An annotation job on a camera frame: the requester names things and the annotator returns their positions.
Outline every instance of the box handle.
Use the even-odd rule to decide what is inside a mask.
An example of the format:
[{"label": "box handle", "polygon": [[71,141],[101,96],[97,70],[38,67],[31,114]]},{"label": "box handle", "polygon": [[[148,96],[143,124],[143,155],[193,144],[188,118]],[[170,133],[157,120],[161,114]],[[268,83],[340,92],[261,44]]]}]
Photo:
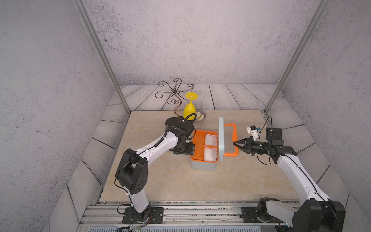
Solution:
[{"label": "box handle", "polygon": [[[236,142],[238,140],[238,135],[237,135],[237,126],[234,123],[229,123],[229,124],[224,124],[225,127],[233,127],[233,132],[232,132],[232,141]],[[224,156],[232,156],[236,157],[238,155],[238,147],[235,147],[235,151],[233,153],[228,153],[225,152]]]}]

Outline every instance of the wooden plank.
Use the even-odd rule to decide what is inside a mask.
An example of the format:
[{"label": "wooden plank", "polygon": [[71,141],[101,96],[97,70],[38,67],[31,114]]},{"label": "wooden plank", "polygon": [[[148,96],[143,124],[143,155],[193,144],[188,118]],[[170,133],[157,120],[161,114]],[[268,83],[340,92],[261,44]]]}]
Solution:
[{"label": "wooden plank", "polygon": [[147,97],[154,94],[154,91],[158,88],[158,85],[144,85],[126,98],[126,102],[129,105],[131,111],[135,110],[142,104]]},{"label": "wooden plank", "polygon": [[[264,105],[267,105],[275,88],[272,84],[243,84]],[[284,97],[277,98],[271,110],[292,110],[291,105]]]},{"label": "wooden plank", "polygon": [[271,110],[293,110],[286,98],[276,98]]},{"label": "wooden plank", "polygon": [[80,221],[86,206],[94,204],[99,194],[100,183],[83,161],[80,161],[68,183],[68,188]]},{"label": "wooden plank", "polygon": [[314,143],[314,139],[305,126],[282,130],[282,139],[285,146],[292,147],[296,152]]},{"label": "wooden plank", "polygon": [[298,157],[305,170],[315,182],[319,180],[330,165],[322,150],[316,143],[299,152]]},{"label": "wooden plank", "polygon": [[371,231],[371,222],[350,194],[345,208],[343,232]]},{"label": "wooden plank", "polygon": [[93,138],[116,148],[124,125],[125,124],[121,122],[99,121],[93,134]]},{"label": "wooden plank", "polygon": [[196,110],[214,110],[209,85],[194,85],[192,92],[198,95],[198,98],[193,101]]},{"label": "wooden plank", "polygon": [[79,226],[76,211],[72,199],[68,192],[67,186],[63,189],[54,210],[49,218],[50,232],[76,231]]},{"label": "wooden plank", "polygon": [[125,111],[124,105],[108,105],[103,113],[101,120],[112,122],[126,122],[128,113]]},{"label": "wooden plank", "polygon": [[[187,85],[181,85],[179,90],[180,91],[185,91],[185,90],[188,90],[190,89],[191,87],[188,87]],[[189,91],[185,91],[185,92],[180,92],[180,96],[182,96],[183,98],[187,99],[185,96],[186,96],[186,93],[188,93]],[[181,110],[184,110],[184,107],[189,103],[188,100],[184,100],[183,98],[179,97],[181,100],[182,100],[182,105],[179,107],[179,109]],[[162,108],[162,110],[174,110],[174,108],[176,106],[178,106],[179,104],[169,104],[168,102],[172,103],[172,99],[177,99],[175,96],[172,96],[164,105],[164,107]]]},{"label": "wooden plank", "polygon": [[318,186],[331,197],[333,201],[341,202],[343,206],[347,204],[349,190],[332,166],[327,169],[319,180]]},{"label": "wooden plank", "polygon": [[[130,94],[132,94],[135,90],[139,89],[140,87],[142,87],[142,85],[120,85],[120,88],[121,88],[121,91],[124,97],[129,96]],[[112,94],[112,97],[108,105],[114,105],[114,104],[121,104],[121,101],[118,98],[116,91],[114,91],[114,93]]]},{"label": "wooden plank", "polygon": [[270,110],[267,115],[272,117],[273,126],[281,129],[304,124],[293,110]]},{"label": "wooden plank", "polygon": [[210,85],[210,90],[215,110],[241,109],[225,84],[212,84]]},{"label": "wooden plank", "polygon": [[265,105],[241,84],[227,84],[227,88],[242,110],[263,110]]},{"label": "wooden plank", "polygon": [[253,95],[255,95],[264,105],[267,105],[272,97],[275,88],[272,84],[243,84]]},{"label": "wooden plank", "polygon": [[115,150],[95,139],[90,140],[81,159],[102,183]]},{"label": "wooden plank", "polygon": [[156,96],[160,97],[162,95],[162,98],[156,98],[155,94],[158,91],[162,92],[169,92],[171,91],[171,88],[168,85],[159,86],[147,99],[138,106],[135,110],[161,110],[165,103],[166,99],[170,97],[171,93],[158,93]]}]

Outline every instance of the gray wall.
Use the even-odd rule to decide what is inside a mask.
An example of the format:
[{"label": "gray wall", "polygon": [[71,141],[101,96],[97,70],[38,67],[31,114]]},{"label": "gray wall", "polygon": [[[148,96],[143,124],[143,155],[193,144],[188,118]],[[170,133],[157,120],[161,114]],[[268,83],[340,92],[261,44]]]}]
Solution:
[{"label": "gray wall", "polygon": [[113,87],[71,0],[0,2],[0,230],[40,231]]},{"label": "gray wall", "polygon": [[84,0],[120,85],[277,83],[319,0]]},{"label": "gray wall", "polygon": [[371,1],[334,1],[283,93],[371,218]]}]

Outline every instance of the black stand base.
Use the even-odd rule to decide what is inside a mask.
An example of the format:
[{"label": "black stand base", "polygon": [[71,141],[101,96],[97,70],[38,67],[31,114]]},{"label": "black stand base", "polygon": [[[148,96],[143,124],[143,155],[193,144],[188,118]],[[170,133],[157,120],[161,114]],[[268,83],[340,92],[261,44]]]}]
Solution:
[{"label": "black stand base", "polygon": [[[134,209],[128,207],[125,209],[124,218],[122,219],[122,223],[124,224],[136,224],[136,223],[146,223],[141,221],[141,219],[133,212]],[[149,224],[161,224],[162,218],[164,217],[164,208],[162,207],[151,207],[149,217],[152,218]]]},{"label": "black stand base", "polygon": [[242,209],[242,216],[246,215],[246,217],[243,217],[244,223],[262,223],[262,222],[279,223],[280,222],[280,220],[277,218],[271,217],[271,218],[266,219],[266,218],[257,216],[256,212],[252,212],[253,210],[254,211],[256,210],[256,207],[241,207],[241,209]]}]

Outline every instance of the mounting plate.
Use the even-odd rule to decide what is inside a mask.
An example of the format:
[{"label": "mounting plate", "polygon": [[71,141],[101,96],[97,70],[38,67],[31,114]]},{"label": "mounting plate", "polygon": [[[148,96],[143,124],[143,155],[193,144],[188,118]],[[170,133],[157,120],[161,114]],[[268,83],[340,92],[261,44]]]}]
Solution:
[{"label": "mounting plate", "polygon": [[[253,210],[256,210],[256,207],[241,207],[242,209],[242,215],[247,215]],[[248,216],[243,217],[244,223],[261,223],[262,221],[258,219],[256,216],[256,213],[250,213]],[[279,223],[280,220],[277,218],[272,217],[269,221],[266,223]]]},{"label": "mounting plate", "polygon": [[[152,218],[149,222],[149,224],[161,224],[162,219],[164,217],[164,208],[162,207],[151,207],[150,208],[150,215],[152,215]],[[135,214],[133,214],[133,209],[128,207],[125,209],[124,218],[122,219],[122,223],[124,224],[136,224],[136,223],[143,223],[139,222],[140,220]]]}]

